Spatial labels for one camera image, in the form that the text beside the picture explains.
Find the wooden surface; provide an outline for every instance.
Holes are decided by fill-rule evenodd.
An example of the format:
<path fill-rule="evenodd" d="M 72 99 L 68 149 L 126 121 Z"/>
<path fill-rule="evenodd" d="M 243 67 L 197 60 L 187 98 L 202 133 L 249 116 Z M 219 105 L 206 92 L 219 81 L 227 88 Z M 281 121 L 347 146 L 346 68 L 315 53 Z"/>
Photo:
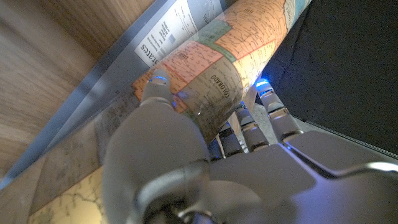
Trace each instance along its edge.
<path fill-rule="evenodd" d="M 0 178 L 154 0 L 0 0 Z"/>

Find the paper map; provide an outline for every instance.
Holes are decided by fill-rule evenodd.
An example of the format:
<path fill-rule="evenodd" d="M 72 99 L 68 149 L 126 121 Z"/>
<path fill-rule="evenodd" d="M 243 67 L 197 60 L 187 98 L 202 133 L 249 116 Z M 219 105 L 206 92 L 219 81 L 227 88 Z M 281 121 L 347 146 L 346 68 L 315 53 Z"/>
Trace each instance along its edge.
<path fill-rule="evenodd" d="M 136 96 L 141 99 L 155 69 L 165 70 L 177 111 L 194 120 L 210 142 L 308 3 L 236 2 L 136 80 Z"/>
<path fill-rule="evenodd" d="M 194 120 L 209 141 L 308 3 L 239 0 L 163 60 L 152 62 L 155 65 L 132 84 L 134 94 L 141 99 L 154 69 L 164 69 L 172 81 L 176 110 Z M 159 24 L 156 29 L 164 31 L 165 24 Z M 29 223 L 107 223 L 101 175 L 102 168 L 94 171 L 32 214 Z"/>

